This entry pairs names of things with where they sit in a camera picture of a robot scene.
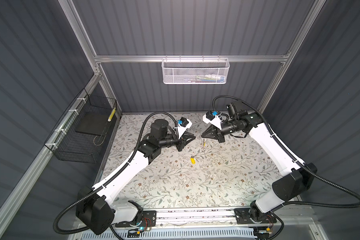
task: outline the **floral patterned surface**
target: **floral patterned surface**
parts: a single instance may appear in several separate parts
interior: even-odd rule
[[[206,139],[205,151],[200,134],[208,124],[202,114],[173,114],[175,119],[184,116],[193,123],[188,132],[196,139],[181,152],[173,146],[140,171],[120,192],[117,202],[134,200],[146,209],[182,207],[247,206],[271,189],[272,182],[281,176],[269,156],[251,137],[225,136],[226,142]],[[123,115],[104,169],[103,178],[119,166],[136,145],[141,125],[147,117]],[[157,118],[153,116],[144,129]]]

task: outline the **black wire basket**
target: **black wire basket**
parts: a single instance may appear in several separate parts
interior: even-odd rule
[[[54,131],[58,131],[56,140],[53,143],[45,142],[44,145],[59,160],[96,163],[102,159],[103,146],[107,147],[109,142],[107,136],[112,134],[110,126],[114,126],[116,121],[115,110],[116,99],[87,94],[75,110],[69,110],[71,113],[67,122],[60,129],[54,128]],[[83,122],[88,117],[102,119],[98,125],[98,133],[81,130]]]

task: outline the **horizontal metal rail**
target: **horizontal metal rail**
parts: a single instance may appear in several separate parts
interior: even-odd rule
[[[101,56],[96,55],[97,63],[160,63],[163,59],[166,61],[219,61],[227,59],[231,63],[264,63],[276,62],[285,63],[288,60],[287,55],[259,55],[259,56]]]

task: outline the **yellow tag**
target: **yellow tag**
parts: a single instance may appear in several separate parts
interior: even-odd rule
[[[108,118],[108,122],[110,122],[110,121],[112,120],[112,117],[113,117],[113,115],[115,114],[115,111],[116,111],[116,108],[114,108],[114,109],[112,110],[112,112],[110,113],[110,116],[109,116],[109,118]]]

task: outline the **black mounting plate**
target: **black mounting plate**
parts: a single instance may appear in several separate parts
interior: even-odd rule
[[[250,208],[249,207],[242,207],[242,208],[237,208],[233,210],[235,213],[235,218],[237,221],[237,224],[254,224],[255,222],[253,222],[250,218]],[[271,223],[276,223],[277,220],[274,216],[271,216],[270,219]],[[265,218],[263,221],[258,222],[258,223],[269,223],[269,221]]]
[[[154,227],[156,225],[156,211],[143,211],[143,218],[138,226],[131,226],[131,222],[120,222],[116,223],[115,227],[145,227],[144,218],[147,218],[148,227]]]

